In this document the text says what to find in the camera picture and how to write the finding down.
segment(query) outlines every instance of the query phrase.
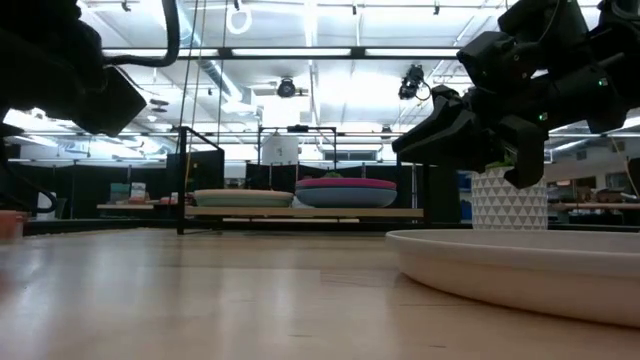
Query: pink rim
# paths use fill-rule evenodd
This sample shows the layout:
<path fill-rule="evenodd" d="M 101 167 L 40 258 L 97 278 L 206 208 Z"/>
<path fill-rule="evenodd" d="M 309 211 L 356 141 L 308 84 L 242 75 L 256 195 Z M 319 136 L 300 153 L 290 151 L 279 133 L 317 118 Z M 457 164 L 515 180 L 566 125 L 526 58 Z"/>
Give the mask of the pink rim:
<path fill-rule="evenodd" d="M 361 178 L 321 178 L 300 180 L 296 186 L 304 187 L 368 187 L 395 190 L 396 184 L 391 181 Z"/>

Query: wooden shelf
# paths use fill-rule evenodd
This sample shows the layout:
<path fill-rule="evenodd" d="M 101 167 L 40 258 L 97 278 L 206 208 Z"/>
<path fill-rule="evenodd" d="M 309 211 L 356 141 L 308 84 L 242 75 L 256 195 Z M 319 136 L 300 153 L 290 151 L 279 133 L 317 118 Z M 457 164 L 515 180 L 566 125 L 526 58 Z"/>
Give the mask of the wooden shelf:
<path fill-rule="evenodd" d="M 422 218 L 422 209 L 309 209 L 264 207 L 187 207 L 186 215 L 285 217 Z"/>
<path fill-rule="evenodd" d="M 549 207 L 556 211 L 569 210 L 640 210 L 640 204 L 627 203 L 557 203 L 549 204 Z"/>
<path fill-rule="evenodd" d="M 98 210 L 153 210 L 153 205 L 129 204 L 129 205 L 110 205 L 100 204 L 96 206 Z"/>

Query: bowl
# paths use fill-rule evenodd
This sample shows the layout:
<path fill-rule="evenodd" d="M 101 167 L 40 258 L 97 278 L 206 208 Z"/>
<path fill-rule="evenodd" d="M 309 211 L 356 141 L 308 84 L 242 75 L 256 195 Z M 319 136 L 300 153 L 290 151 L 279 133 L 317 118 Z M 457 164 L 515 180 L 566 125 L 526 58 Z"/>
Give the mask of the bowl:
<path fill-rule="evenodd" d="M 318 208 L 379 208 L 391 205 L 396 196 L 395 190 L 360 187 L 296 190 L 300 202 Z"/>
<path fill-rule="evenodd" d="M 396 184 L 392 183 L 391 181 L 365 178 L 320 178 L 299 180 L 298 182 L 296 182 L 296 190 L 326 187 L 356 187 L 395 190 Z"/>
<path fill-rule="evenodd" d="M 281 191 L 214 189 L 194 193 L 198 206 L 206 207 L 289 207 L 293 194 Z"/>
<path fill-rule="evenodd" d="M 494 304 L 640 327 L 640 235 L 570 231 L 393 231 L 398 267 Z"/>

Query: black robotic arm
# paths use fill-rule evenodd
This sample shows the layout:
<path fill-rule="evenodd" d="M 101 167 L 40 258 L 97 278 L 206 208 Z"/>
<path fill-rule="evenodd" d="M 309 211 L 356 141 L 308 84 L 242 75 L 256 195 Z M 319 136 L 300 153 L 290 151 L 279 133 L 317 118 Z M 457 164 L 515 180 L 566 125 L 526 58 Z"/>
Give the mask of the black robotic arm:
<path fill-rule="evenodd" d="M 474 87 L 462 97 L 433 88 L 433 113 L 392 145 L 400 160 L 483 172 L 508 156 L 515 165 L 505 178 L 524 188 L 544 173 L 549 130 L 581 120 L 593 133 L 620 128 L 640 106 L 638 1 L 599 9 L 588 31 L 576 1 L 518 1 L 500 32 L 458 52 Z"/>

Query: blue bowl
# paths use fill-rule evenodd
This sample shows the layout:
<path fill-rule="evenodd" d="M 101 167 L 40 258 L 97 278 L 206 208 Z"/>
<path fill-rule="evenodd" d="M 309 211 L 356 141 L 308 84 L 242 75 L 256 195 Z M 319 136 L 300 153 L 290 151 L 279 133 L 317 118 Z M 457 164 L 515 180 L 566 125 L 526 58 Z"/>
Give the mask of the blue bowl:
<path fill-rule="evenodd" d="M 318 208 L 379 208 L 396 199 L 395 190 L 375 188 L 312 188 L 296 190 L 300 202 Z"/>

